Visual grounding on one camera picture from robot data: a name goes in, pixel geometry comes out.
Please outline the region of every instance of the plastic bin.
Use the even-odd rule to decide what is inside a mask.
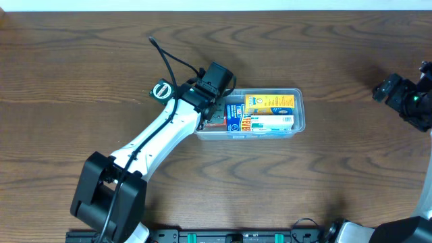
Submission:
[[[283,139],[291,138],[306,127],[303,96],[297,88],[238,88],[225,98],[225,103],[243,103],[244,95],[294,95],[294,125],[289,131],[227,131],[226,126],[206,127],[195,131],[201,140],[244,140],[244,139]]]

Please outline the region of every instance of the white background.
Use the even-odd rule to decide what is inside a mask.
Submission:
[[[432,0],[0,0],[5,11],[431,10]]]

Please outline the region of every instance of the wood grain surface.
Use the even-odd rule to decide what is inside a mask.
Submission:
[[[397,72],[432,60],[427,11],[6,13],[0,28],[0,242],[62,242],[88,229],[69,213],[78,176],[149,125],[148,91],[169,79],[154,36],[238,88],[296,87],[306,130],[290,140],[181,142],[148,185],[150,227],[286,228],[342,216],[367,226],[409,217],[428,134],[374,102]],[[193,73],[171,62],[178,82]]]

